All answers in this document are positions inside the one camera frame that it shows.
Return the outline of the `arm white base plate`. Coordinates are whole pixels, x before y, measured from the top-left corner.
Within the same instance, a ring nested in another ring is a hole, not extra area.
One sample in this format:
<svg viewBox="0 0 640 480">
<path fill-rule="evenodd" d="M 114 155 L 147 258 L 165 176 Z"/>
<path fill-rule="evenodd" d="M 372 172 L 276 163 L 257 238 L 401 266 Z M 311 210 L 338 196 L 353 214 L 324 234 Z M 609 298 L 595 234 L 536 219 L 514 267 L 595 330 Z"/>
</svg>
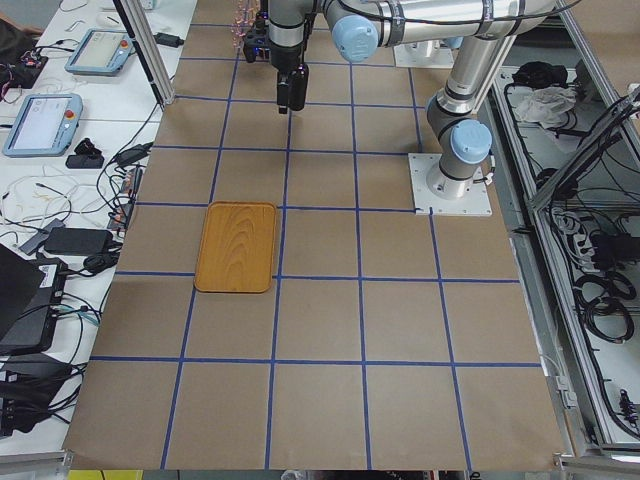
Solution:
<svg viewBox="0 0 640 480">
<path fill-rule="evenodd" d="M 489 217 L 492 208 L 484 175 L 477 166 L 471 178 L 452 180 L 440 169 L 440 154 L 408 155 L 417 215 Z"/>
<path fill-rule="evenodd" d="M 452 49 L 439 40 L 396 45 L 393 51 L 401 68 L 450 69 L 454 63 Z"/>
</svg>

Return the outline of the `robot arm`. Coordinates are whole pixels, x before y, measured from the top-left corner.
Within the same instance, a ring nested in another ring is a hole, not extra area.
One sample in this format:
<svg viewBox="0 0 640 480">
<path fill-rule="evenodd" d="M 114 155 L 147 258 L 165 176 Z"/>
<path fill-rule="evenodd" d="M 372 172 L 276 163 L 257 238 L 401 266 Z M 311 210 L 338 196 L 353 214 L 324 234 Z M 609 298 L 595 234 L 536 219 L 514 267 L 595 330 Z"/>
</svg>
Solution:
<svg viewBox="0 0 640 480">
<path fill-rule="evenodd" d="M 481 99 L 511 36 L 559 13 L 553 1 L 263 1 L 242 38 L 247 62 L 266 58 L 276 69 L 281 113 L 306 103 L 309 68 L 304 61 L 314 21 L 322 15 L 336 50 L 349 63 L 379 48 L 432 40 L 463 40 L 436 101 L 449 116 L 469 114 Z"/>
<path fill-rule="evenodd" d="M 427 104 L 427 120 L 442 149 L 427 184 L 446 200 L 463 197 L 492 146 L 489 128 L 472 117 L 517 35 L 537 26 L 553 1 L 447 1 L 444 21 L 463 21 L 463 39 L 446 83 Z"/>
</svg>

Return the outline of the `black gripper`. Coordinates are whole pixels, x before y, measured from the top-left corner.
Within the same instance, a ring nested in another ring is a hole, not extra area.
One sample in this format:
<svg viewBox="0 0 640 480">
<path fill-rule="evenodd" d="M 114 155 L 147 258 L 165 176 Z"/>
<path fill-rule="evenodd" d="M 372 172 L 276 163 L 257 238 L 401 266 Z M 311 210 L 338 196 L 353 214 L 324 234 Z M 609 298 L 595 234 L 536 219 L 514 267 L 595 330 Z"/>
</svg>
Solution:
<svg viewBox="0 0 640 480">
<path fill-rule="evenodd" d="M 303 70 L 305 15 L 300 12 L 259 12 L 252 27 L 244 34 L 243 53 L 248 63 L 258 56 L 269 60 L 277 70 Z M 290 107 L 289 72 L 279 71 L 276 99 L 279 114 Z"/>
</svg>

